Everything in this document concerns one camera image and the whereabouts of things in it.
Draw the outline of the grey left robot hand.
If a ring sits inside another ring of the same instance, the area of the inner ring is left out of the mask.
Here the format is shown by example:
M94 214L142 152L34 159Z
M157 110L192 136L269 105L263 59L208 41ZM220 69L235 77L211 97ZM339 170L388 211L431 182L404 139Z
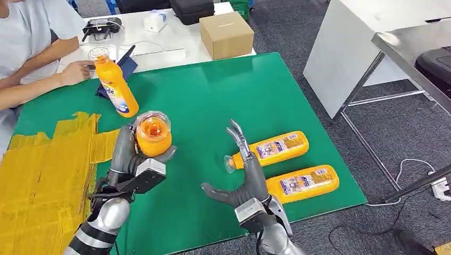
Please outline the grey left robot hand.
M177 151L170 146L160 155L148 157L137 149L136 122L121 127L116 139L108 185L120 192L146 193L166 179L166 165Z

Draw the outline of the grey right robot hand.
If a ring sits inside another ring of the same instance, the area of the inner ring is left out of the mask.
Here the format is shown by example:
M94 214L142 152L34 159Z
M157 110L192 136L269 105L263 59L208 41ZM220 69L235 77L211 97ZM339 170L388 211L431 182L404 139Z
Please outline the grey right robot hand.
M265 184L262 166L255 153L250 150L240 125L233 119L230 120L230 123L232 128L227 127L226 131L233 137L236 145L239 147L244 162L244 182L233 191L218 190L208 183L202 183L201 188L211 199L234 208L239 207L251 198L265 201L269 197L269 192Z

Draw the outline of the person's hand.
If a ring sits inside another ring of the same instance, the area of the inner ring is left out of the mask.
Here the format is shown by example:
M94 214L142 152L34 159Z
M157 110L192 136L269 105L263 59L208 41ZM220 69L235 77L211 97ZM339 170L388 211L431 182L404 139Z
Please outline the person's hand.
M58 74L60 86L72 86L90 79L90 66L94 66L94 62L75 61L67 65L66 68Z

